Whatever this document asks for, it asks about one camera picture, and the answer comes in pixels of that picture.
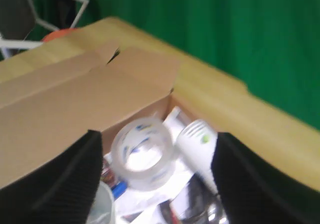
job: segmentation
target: green curtain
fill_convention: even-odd
[[[320,0],[90,0],[79,25],[108,16],[234,75],[320,130]],[[319,192],[246,155],[279,196],[320,223]]]

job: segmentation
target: cardboard box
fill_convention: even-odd
[[[118,44],[43,67],[0,85],[0,187],[49,162],[87,130],[102,132],[109,152],[117,132],[139,117],[164,118],[178,105],[172,93],[179,69],[174,56]]]

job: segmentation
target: red item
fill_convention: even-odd
[[[61,30],[53,31],[53,32],[49,33],[48,35],[46,35],[42,39],[42,41],[44,41],[46,43],[46,42],[49,42],[49,41],[51,41],[53,39],[64,37],[64,36],[66,36],[67,34],[73,32],[76,29],[77,28],[68,28],[68,29],[61,29]]]

